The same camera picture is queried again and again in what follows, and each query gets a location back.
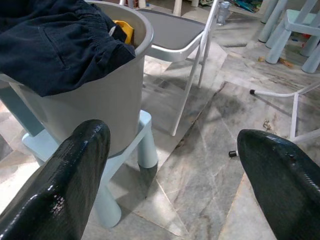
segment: white table leg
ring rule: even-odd
[[[262,23],[265,24],[269,20],[272,12],[275,10],[275,7],[276,7],[278,1],[279,0],[270,0],[268,7],[266,8],[265,13],[261,19]]]
[[[266,22],[264,28],[262,29],[262,32],[260,33],[260,36],[258,38],[258,40],[260,42],[267,42],[272,30],[274,29],[274,26],[277,24],[280,15],[282,13],[282,11],[285,9],[286,5],[287,5],[288,0],[279,0],[279,2],[277,3],[277,5],[275,6],[269,20]]]
[[[173,15],[181,16],[182,0],[174,1]]]
[[[199,5],[199,0],[192,0],[191,6],[192,7],[198,7]]]
[[[146,7],[146,0],[139,0],[139,8],[144,9]]]

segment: chair leg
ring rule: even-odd
[[[273,11],[276,8],[277,3],[278,3],[278,0],[270,0],[269,1],[268,7],[266,8],[265,13],[261,19],[261,22],[263,24],[265,24],[269,20],[271,14],[273,13]]]
[[[146,133],[138,144],[138,164],[142,168],[150,169],[157,165],[158,155],[151,131],[151,124],[145,127],[147,128]]]
[[[304,48],[300,51],[300,54],[305,57],[310,57],[313,51],[316,49],[320,41],[320,36],[311,36],[304,45]]]
[[[269,20],[267,21],[267,23],[265,24],[264,28],[262,29],[262,31],[259,35],[258,40],[260,42],[265,43],[268,41],[268,38],[270,37],[272,30],[274,29],[274,26],[277,24],[277,22],[280,18],[280,15],[287,4],[287,1],[288,0],[279,0],[279,2],[277,3]]]
[[[269,64],[276,64],[281,56],[283,49],[285,48],[287,41],[291,35],[291,31],[284,29],[279,39],[272,46],[271,50],[267,54],[265,61]]]
[[[191,2],[192,7],[198,7],[198,5],[199,5],[199,0],[192,0]]]
[[[279,25],[276,27],[276,29],[273,31],[270,38],[265,43],[265,46],[269,49],[272,49],[276,41],[279,39],[279,36],[284,32],[285,30],[285,21],[281,21]]]
[[[209,36],[210,36],[210,33],[208,34],[208,37],[206,40],[204,56],[203,56],[203,61],[202,61],[202,66],[201,66],[201,72],[200,72],[200,77],[199,77],[199,81],[198,81],[198,88],[201,88],[201,85],[202,85],[202,77],[203,77],[203,74],[205,71],[206,62],[207,62],[207,58],[208,58],[208,54],[209,54],[209,50],[210,50],[211,41],[210,41]]]
[[[184,108],[185,108],[185,105],[186,105],[186,102],[188,99],[188,95],[189,95],[189,92],[190,92],[190,89],[192,86],[192,82],[193,82],[193,79],[194,79],[194,76],[196,73],[196,68],[197,68],[197,65],[199,64],[199,58],[200,58],[200,46],[198,47],[198,51],[196,52],[196,56],[195,56],[195,60],[193,62],[190,76],[189,76],[188,82],[187,82],[185,89],[184,89],[183,98],[181,99],[181,102],[179,104],[179,109],[178,109],[178,112],[175,116],[175,120],[174,120],[174,124],[172,125],[172,129],[170,131],[172,136],[175,136],[177,133],[177,128],[178,128],[182,113],[184,111]]]
[[[305,61],[302,70],[306,73],[314,73],[320,64],[320,45],[313,51],[311,56]]]
[[[94,207],[100,224],[106,228],[114,227],[121,219],[121,208],[103,183],[100,184]]]
[[[180,17],[182,8],[182,0],[174,0],[173,15]]]

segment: pocket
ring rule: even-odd
[[[48,45],[48,47],[53,51],[55,58],[57,61],[61,64],[61,66],[65,69],[68,69],[69,67],[66,65],[66,61],[64,60],[64,57],[62,56],[58,45],[56,44],[56,41],[50,37],[50,35],[46,32],[46,29],[44,27],[38,27],[38,30],[40,32],[40,35],[43,39],[43,41]]]

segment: gray chair seat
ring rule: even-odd
[[[198,21],[148,9],[140,9],[139,12],[154,29],[153,45],[165,49],[183,49],[205,29],[205,24]]]

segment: yellow object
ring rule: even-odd
[[[124,31],[124,33],[126,34],[126,39],[124,43],[130,44],[134,34],[133,27],[131,27],[129,23],[127,23],[126,21],[114,20],[114,23],[119,25],[121,29]]]

